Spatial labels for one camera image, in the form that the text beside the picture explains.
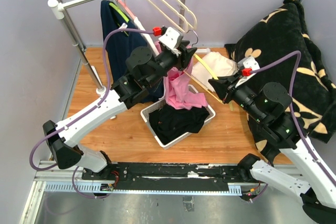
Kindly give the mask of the black t shirt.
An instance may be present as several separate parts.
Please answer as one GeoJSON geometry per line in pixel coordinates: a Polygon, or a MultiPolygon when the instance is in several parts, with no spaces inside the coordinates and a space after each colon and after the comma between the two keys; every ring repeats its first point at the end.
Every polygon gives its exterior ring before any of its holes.
{"type": "Polygon", "coordinates": [[[149,114],[149,122],[161,143],[168,144],[188,132],[192,113],[189,110],[162,108],[149,114]]]}
{"type": "Polygon", "coordinates": [[[175,109],[165,105],[159,111],[158,127],[160,133],[182,135],[186,132],[198,133],[204,125],[209,112],[205,107],[192,107],[188,109],[175,109]]]}

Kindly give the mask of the white t shirt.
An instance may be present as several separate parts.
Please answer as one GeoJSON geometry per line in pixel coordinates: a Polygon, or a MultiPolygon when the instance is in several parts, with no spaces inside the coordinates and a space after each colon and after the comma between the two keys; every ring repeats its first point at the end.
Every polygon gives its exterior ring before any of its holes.
{"type": "MultiPolygon", "coordinates": [[[[145,31],[142,23],[139,21],[139,19],[135,16],[134,17],[134,20],[133,20],[135,26],[137,29],[139,30],[142,30],[142,31],[145,31]]],[[[154,56],[158,56],[159,55],[159,51],[156,47],[156,45],[154,44],[152,38],[150,37],[149,34],[144,34],[144,33],[141,33],[141,36],[145,39],[145,41],[147,42],[148,46],[150,47],[150,49],[152,50],[154,56]]]]}

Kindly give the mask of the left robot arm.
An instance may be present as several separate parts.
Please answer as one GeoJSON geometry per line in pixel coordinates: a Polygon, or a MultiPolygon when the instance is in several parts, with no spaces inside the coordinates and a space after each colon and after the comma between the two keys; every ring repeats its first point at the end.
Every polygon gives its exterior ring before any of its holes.
{"type": "Polygon", "coordinates": [[[188,43],[183,40],[173,48],[161,43],[162,51],[156,57],[145,46],[135,48],[126,60],[125,74],[103,96],[65,120],[47,121],[43,129],[57,167],[79,166],[108,179],[112,175],[108,155],[80,145],[81,140],[111,117],[140,103],[172,68],[186,69],[196,52],[188,43]]]}

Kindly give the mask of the yellow hanger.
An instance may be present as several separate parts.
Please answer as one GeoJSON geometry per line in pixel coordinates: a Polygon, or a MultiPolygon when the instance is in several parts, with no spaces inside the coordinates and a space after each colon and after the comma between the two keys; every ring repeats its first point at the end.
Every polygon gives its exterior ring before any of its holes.
{"type": "MultiPolygon", "coordinates": [[[[188,31],[185,31],[185,34],[188,34],[189,32],[193,32],[196,36],[196,39],[198,42],[198,35],[195,30],[189,29],[188,31]]],[[[194,54],[193,57],[201,63],[201,65],[207,70],[207,72],[211,75],[213,78],[217,78],[217,76],[213,73],[212,69],[208,66],[208,64],[198,55],[194,54]]],[[[205,87],[201,82],[199,82],[192,74],[188,74],[186,71],[184,71],[186,75],[188,75],[192,80],[194,80],[201,88],[203,88],[208,94],[210,94],[215,100],[217,100],[220,104],[223,104],[223,101],[220,100],[213,92],[211,92],[207,87],[205,87]]]]}

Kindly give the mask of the pink t shirt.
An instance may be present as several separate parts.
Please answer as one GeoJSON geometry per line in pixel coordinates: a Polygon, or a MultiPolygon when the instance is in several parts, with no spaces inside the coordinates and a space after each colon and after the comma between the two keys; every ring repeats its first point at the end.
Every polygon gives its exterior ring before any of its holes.
{"type": "Polygon", "coordinates": [[[192,107],[207,107],[208,103],[203,93],[193,93],[189,90],[189,82],[193,69],[193,61],[184,71],[179,71],[173,67],[164,77],[164,99],[166,103],[176,110],[187,109],[192,107]]]}

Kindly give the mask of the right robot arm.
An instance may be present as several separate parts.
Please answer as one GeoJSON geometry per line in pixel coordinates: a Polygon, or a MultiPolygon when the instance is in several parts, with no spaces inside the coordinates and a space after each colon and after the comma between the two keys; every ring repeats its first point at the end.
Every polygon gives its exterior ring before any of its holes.
{"type": "Polygon", "coordinates": [[[272,167],[268,158],[248,154],[239,163],[238,177],[244,182],[260,180],[296,199],[316,223],[335,223],[335,174],[325,164],[308,137],[301,137],[292,117],[285,112],[292,99],[279,83],[269,82],[258,94],[239,84],[240,76],[210,79],[224,103],[234,101],[257,122],[268,144],[285,154],[303,175],[294,178],[272,167]]]}

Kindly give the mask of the pink white hanger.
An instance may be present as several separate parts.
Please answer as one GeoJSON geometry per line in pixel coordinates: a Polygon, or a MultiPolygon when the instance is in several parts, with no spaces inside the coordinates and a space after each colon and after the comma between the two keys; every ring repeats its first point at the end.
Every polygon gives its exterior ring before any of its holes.
{"type": "Polygon", "coordinates": [[[131,10],[126,5],[126,0],[110,0],[112,1],[117,7],[121,9],[121,11],[128,16],[130,20],[133,21],[137,29],[144,30],[144,27],[142,26],[139,19],[131,12],[131,10]]]}

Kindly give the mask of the metal clothes rack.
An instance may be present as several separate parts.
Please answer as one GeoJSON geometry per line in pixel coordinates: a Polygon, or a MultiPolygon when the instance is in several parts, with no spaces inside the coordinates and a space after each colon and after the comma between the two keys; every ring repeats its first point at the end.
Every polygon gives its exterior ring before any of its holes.
{"type": "MultiPolygon", "coordinates": [[[[79,5],[82,5],[82,4],[85,4],[85,3],[89,3],[89,2],[92,2],[92,1],[95,1],[95,0],[73,0],[73,1],[68,1],[68,2],[60,2],[59,0],[48,0],[48,6],[49,8],[52,10],[54,16],[63,22],[65,28],[68,30],[70,36],[72,37],[73,39],[73,42],[75,43],[75,47],[77,47],[80,52],[84,52],[85,50],[85,47],[83,45],[83,43],[81,42],[81,39],[80,39],[80,36],[79,34],[77,33],[77,30],[75,29],[74,27],[74,24],[72,23],[70,17],[68,16],[68,13],[67,13],[67,9],[69,8],[72,8],[72,7],[75,7],[75,6],[79,6],[79,5]]],[[[112,101],[114,102],[115,100],[112,98],[112,95],[111,95],[111,84],[113,82],[113,78],[112,78],[112,74],[111,74],[111,69],[110,69],[110,65],[109,65],[109,59],[108,59],[108,54],[107,54],[107,51],[106,51],[106,45],[107,45],[107,42],[109,40],[109,38],[116,34],[116,33],[119,33],[119,32],[122,32],[122,31],[127,31],[127,32],[134,32],[134,33],[144,33],[144,34],[149,34],[149,32],[146,32],[146,31],[142,31],[142,30],[139,30],[137,28],[135,29],[132,29],[132,28],[119,28],[119,29],[116,29],[112,32],[110,32],[107,37],[104,39],[104,42],[103,42],[103,60],[104,60],[104,67],[105,67],[105,71],[107,73],[107,79],[108,79],[108,85],[107,86],[104,86],[99,77],[98,77],[98,74],[96,72],[94,72],[93,70],[93,67],[91,67],[88,63],[88,60],[86,58],[86,56],[82,56],[82,60],[84,62],[84,64],[87,66],[88,68],[88,71],[92,74],[92,78],[94,81],[96,81],[98,87],[97,87],[97,94],[99,94],[102,98],[103,101],[112,101]]],[[[145,47],[146,49],[149,49],[150,51],[150,54],[154,55],[152,50],[150,49],[150,47],[147,45],[145,47]]]]}

